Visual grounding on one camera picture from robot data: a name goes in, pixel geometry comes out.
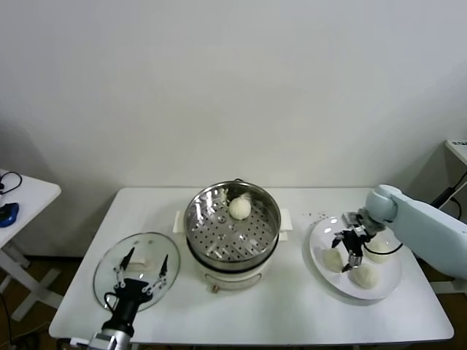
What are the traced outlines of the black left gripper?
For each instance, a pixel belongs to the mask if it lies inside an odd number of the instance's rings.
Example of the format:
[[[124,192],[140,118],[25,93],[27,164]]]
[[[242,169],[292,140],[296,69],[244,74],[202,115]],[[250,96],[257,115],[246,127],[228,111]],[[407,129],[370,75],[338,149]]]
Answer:
[[[146,282],[124,279],[124,273],[134,250],[135,248],[132,247],[120,263],[113,268],[116,275],[114,291],[104,294],[105,305],[112,314],[110,320],[104,323],[105,330],[119,330],[125,334],[134,334],[133,322],[140,305],[151,301],[153,294],[161,294],[166,291],[168,254],[164,257],[159,268],[146,273]]]

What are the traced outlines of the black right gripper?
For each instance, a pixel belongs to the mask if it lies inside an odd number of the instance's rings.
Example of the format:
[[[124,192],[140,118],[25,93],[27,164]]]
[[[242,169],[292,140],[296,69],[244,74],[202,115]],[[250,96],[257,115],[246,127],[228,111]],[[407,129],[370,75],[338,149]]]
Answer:
[[[358,268],[362,263],[362,247],[367,242],[367,232],[362,227],[353,227],[352,229],[335,233],[331,246],[337,247],[341,242],[343,242],[349,253],[347,264],[341,270],[342,273],[345,273]]]

